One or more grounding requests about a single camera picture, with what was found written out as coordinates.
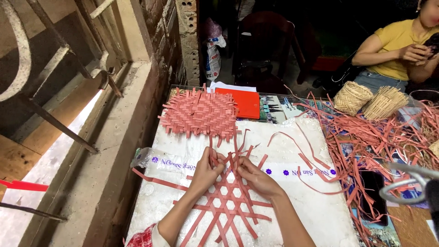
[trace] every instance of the woman's right hand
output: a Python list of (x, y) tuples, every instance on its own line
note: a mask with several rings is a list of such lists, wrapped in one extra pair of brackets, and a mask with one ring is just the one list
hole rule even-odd
[(260, 196), (273, 202), (273, 198), (282, 196), (285, 191), (268, 174), (255, 166), (248, 158), (239, 158), (238, 173), (247, 180), (247, 184)]
[(399, 58), (410, 62), (426, 61), (431, 55), (433, 53), (430, 48), (420, 44), (411, 44), (399, 49)]

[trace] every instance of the yellow t-shirt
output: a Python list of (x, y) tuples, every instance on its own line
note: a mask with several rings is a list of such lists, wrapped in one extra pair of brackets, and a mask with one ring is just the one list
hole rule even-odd
[[(381, 39), (383, 48), (379, 52), (398, 50), (411, 44), (423, 44), (433, 34), (439, 32), (439, 27), (434, 27), (422, 38), (413, 33), (413, 20), (394, 22), (384, 28), (378, 29), (375, 34)], [(399, 80), (409, 80), (407, 68), (400, 60), (392, 60), (367, 67), (367, 70)]]

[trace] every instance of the woven basket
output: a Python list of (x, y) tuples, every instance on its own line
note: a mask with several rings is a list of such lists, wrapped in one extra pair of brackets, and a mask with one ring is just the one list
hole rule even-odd
[(433, 154), (439, 157), (439, 140), (435, 141), (428, 148), (433, 152)]
[(384, 119), (407, 105), (408, 102), (408, 97), (397, 88), (380, 87), (371, 101), (363, 107), (363, 113), (369, 120)]
[(355, 116), (373, 96), (369, 88), (348, 81), (334, 97), (334, 107), (343, 113)]

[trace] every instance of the smartphone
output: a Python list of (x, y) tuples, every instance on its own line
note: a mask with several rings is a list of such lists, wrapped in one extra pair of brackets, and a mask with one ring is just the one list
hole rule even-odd
[(434, 55), (439, 53), (439, 33), (433, 34), (427, 41), (424, 43), (425, 46), (430, 47), (433, 55), (429, 57), (431, 59)]
[[(360, 177), (362, 178), (363, 187), (366, 189), (366, 194), (375, 201), (374, 204), (372, 204), (375, 215), (387, 214), (386, 201), (379, 195), (379, 191), (384, 187), (383, 175), (374, 171), (360, 171)], [(371, 208), (364, 196), (361, 197), (360, 206), (365, 212), (361, 212), (363, 219), (373, 221), (374, 219), (371, 218)], [(388, 217), (382, 216), (380, 221), (376, 222), (376, 224), (387, 226), (389, 224)]]

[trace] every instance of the woven pink mat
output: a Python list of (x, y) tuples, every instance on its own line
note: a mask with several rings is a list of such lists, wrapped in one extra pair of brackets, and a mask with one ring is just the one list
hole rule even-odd
[(166, 133), (185, 132), (186, 138), (191, 133), (213, 137), (218, 135), (219, 147), (221, 140), (229, 141), (233, 137), (233, 129), (237, 129), (235, 122), (238, 109), (234, 106), (236, 103), (231, 94), (207, 93), (205, 90), (196, 91), (195, 88), (180, 94), (177, 88), (177, 94), (168, 103), (163, 105), (166, 107), (163, 110), (164, 116), (158, 116)]

